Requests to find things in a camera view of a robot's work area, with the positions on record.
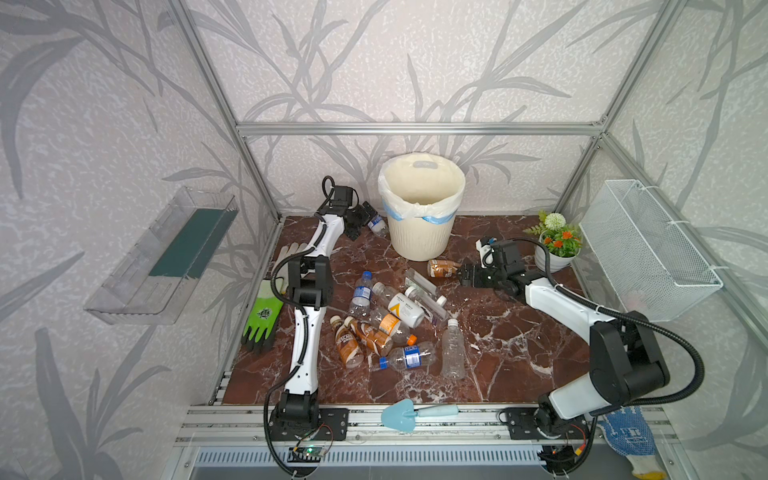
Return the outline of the clear bottle blue cap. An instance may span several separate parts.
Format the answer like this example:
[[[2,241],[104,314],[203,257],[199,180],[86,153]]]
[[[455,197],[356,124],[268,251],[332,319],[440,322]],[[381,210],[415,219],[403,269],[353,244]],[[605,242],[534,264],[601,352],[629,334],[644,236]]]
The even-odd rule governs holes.
[[[369,229],[376,235],[386,238],[388,235],[388,226],[384,220],[384,218],[379,214],[379,212],[367,201],[363,203],[363,208],[366,211],[366,215],[368,216],[368,222],[367,225]]]

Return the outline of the brown coffee drink bottle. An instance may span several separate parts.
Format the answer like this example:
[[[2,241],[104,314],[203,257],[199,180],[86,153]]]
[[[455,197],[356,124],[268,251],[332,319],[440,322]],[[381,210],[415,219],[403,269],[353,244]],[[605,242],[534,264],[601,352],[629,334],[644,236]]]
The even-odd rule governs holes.
[[[427,262],[427,273],[431,278],[451,278],[461,267],[461,263],[451,260],[431,259]]]

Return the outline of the clear rectangular green-label bottle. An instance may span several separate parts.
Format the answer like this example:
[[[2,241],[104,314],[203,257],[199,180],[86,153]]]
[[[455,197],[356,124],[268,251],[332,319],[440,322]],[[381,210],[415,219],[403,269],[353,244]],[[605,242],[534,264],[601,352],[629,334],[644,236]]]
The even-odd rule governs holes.
[[[450,319],[445,309],[447,298],[437,287],[413,268],[405,272],[405,295],[415,301],[425,312],[433,326],[444,326]]]

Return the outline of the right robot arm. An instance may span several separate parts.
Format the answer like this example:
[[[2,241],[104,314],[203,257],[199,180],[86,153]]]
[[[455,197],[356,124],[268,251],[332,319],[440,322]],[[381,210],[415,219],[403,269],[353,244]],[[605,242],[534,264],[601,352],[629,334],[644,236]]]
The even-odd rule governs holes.
[[[490,244],[479,262],[459,267],[458,278],[464,286],[493,289],[547,314],[588,345],[588,372],[538,400],[534,424],[543,436],[556,438],[585,415],[597,418],[627,406],[674,403],[699,390],[705,364],[688,340],[639,312],[622,313],[569,290],[554,278],[552,255],[541,242],[535,245],[544,253],[544,269],[527,270],[518,248],[522,241]],[[680,346],[693,363],[690,382],[666,395],[657,393],[671,381],[659,337]]]

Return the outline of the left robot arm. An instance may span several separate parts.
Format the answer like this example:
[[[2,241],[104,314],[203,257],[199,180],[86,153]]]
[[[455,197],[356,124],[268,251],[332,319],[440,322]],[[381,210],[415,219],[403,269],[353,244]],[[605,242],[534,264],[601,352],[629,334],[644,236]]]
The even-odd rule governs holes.
[[[278,290],[276,277],[270,280],[272,293],[291,307],[294,315],[290,370],[268,390],[269,394],[281,392],[271,421],[310,429],[317,427],[320,416],[317,360],[322,323],[333,299],[330,256],[340,237],[353,238],[364,225],[357,217],[360,197],[353,187],[338,185],[327,175],[321,189],[323,201],[314,214],[318,225],[308,246],[276,265],[279,270],[287,270],[286,291]]]

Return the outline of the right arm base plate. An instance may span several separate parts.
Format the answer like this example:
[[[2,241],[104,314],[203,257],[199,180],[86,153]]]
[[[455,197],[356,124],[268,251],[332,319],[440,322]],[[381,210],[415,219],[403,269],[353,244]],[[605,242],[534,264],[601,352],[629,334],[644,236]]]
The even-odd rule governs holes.
[[[507,428],[511,440],[586,440],[589,433],[583,416],[563,420],[534,406],[504,408],[497,420]]]

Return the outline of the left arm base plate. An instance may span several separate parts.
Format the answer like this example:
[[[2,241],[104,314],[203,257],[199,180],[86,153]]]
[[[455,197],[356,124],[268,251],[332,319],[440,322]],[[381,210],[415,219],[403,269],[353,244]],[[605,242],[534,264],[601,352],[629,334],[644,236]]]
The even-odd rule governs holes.
[[[347,408],[320,408],[308,418],[289,419],[286,413],[273,410],[267,422],[272,441],[299,441],[309,436],[325,441],[343,441],[349,427],[350,410]]]

